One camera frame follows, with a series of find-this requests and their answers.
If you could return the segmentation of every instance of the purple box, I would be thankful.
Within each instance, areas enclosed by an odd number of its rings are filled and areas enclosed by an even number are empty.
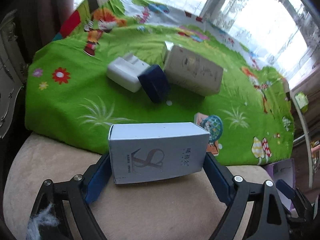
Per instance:
[[[274,183],[278,179],[283,179],[290,187],[295,188],[295,167],[293,159],[286,159],[275,163],[270,163],[264,165],[263,168],[267,171],[269,176],[273,179]],[[290,199],[287,199],[279,190],[278,190],[282,204],[288,209],[292,210],[294,208]]]

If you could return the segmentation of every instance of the purple flower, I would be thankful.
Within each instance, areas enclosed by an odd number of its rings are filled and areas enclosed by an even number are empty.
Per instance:
[[[41,68],[36,68],[32,75],[34,77],[41,77],[42,76],[42,72],[43,72],[43,70]]]

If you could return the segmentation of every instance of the red polka dot mushroom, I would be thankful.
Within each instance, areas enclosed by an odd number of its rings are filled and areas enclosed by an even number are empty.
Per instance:
[[[267,138],[262,139],[262,149],[266,153],[266,163],[268,163],[268,159],[272,156],[272,153],[270,151]]]

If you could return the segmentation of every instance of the white dot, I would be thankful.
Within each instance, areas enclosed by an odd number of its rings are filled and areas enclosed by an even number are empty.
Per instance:
[[[62,77],[64,77],[64,74],[62,72],[57,72],[56,76],[62,78]]]

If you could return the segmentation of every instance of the cartoon girl with orange hair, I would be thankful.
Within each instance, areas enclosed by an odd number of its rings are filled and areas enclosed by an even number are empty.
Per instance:
[[[263,112],[265,112],[266,114],[268,112],[272,113],[272,110],[269,106],[269,103],[267,101],[266,95],[264,93],[265,90],[267,90],[267,88],[269,87],[269,84],[267,83],[263,83],[262,85],[260,85],[258,77],[253,74],[249,68],[247,67],[242,67],[242,72],[249,78],[249,81],[252,83],[253,87],[262,95],[262,105],[263,105]]]
[[[98,29],[93,29],[94,20],[98,21]],[[83,51],[89,56],[94,56],[102,34],[111,32],[114,27],[126,26],[126,23],[126,20],[118,19],[108,8],[96,9],[91,20],[84,26],[84,31],[88,32],[88,38]]]

